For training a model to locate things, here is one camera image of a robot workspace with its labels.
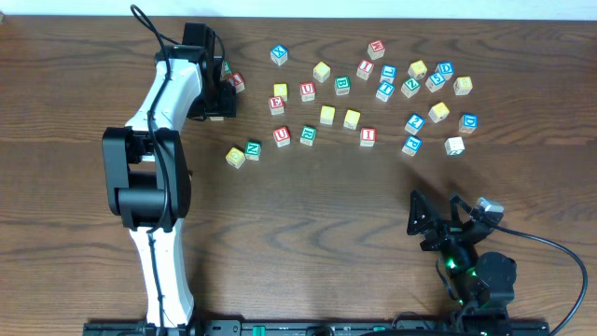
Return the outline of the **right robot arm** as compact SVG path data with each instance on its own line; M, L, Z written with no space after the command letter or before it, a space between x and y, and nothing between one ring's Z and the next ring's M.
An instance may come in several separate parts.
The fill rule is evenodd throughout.
M440 274L451 298L462 305L450 318L449 328L457 332L472 329L466 319L506 319L507 306L514 299L516 262L498 252L480 255L475 245L491 233L504 216L504 206L479 198L474 206L454 195L449 218L442 218L423 194L410 194L407 234L423 236L423 251L437 251L445 271Z

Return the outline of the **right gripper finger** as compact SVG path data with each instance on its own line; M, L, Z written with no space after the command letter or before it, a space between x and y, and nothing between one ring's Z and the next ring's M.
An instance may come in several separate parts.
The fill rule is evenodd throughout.
M426 234L436 231L441 217L433 205L423 194L414 190L410 194L410 215L407 225L407 235Z
M467 221L462 221L460 218L460 210L463 210L466 214L470 215L472 207L466 203L459 195L452 195L450 198L450 209L451 209L451 227L452 228L468 228L472 225L473 221L469 218Z

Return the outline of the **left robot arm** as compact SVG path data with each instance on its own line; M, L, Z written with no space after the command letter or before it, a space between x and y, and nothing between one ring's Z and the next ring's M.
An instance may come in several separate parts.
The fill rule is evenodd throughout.
M189 119L233 118L237 92L222 78L221 40L204 23L188 22L179 44L162 45L145 100L122 127L104 131L108 204L137 248L147 294L139 326L107 325L103 335L192 335L194 298L182 247L191 176L181 142Z

